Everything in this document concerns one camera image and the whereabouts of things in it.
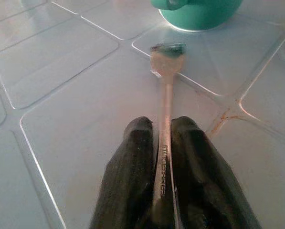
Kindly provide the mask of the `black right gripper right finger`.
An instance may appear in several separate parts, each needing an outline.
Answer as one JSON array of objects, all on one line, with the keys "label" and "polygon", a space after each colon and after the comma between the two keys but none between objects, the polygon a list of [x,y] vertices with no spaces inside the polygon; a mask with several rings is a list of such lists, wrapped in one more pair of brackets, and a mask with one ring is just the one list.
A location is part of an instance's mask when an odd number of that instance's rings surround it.
[{"label": "black right gripper right finger", "polygon": [[183,228],[261,228],[231,167],[191,118],[172,120],[171,140]]}]

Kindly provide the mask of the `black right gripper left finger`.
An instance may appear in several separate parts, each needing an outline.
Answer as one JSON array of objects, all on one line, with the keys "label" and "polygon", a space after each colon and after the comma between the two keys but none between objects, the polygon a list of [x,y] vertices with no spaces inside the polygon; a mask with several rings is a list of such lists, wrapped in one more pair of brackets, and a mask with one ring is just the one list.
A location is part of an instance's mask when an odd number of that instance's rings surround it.
[{"label": "black right gripper left finger", "polygon": [[91,229],[139,229],[148,214],[153,192],[152,121],[132,120],[106,165]]}]

